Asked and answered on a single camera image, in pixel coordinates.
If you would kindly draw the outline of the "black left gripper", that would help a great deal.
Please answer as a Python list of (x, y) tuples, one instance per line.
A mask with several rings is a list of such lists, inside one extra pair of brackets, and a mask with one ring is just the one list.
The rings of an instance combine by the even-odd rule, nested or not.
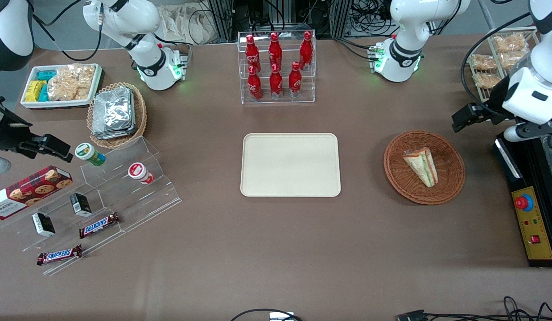
[(516, 116), (503, 108), (509, 83), (510, 76), (506, 76), (492, 88), (490, 98), (486, 103), (478, 104), (478, 106), (475, 103), (469, 103), (455, 112), (453, 114), (453, 132), (458, 133), (467, 126), (478, 122), (490, 121), (492, 125), (496, 126), (505, 120), (515, 120)]

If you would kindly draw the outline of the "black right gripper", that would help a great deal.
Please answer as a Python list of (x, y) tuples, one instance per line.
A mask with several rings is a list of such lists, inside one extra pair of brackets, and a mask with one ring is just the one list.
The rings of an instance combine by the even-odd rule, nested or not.
[(9, 151), (17, 148), (17, 153), (30, 159), (37, 154), (49, 154), (66, 163), (74, 158), (71, 146), (51, 134), (31, 137), (31, 126), (14, 112), (3, 106), (4, 98), (0, 97), (0, 150)]

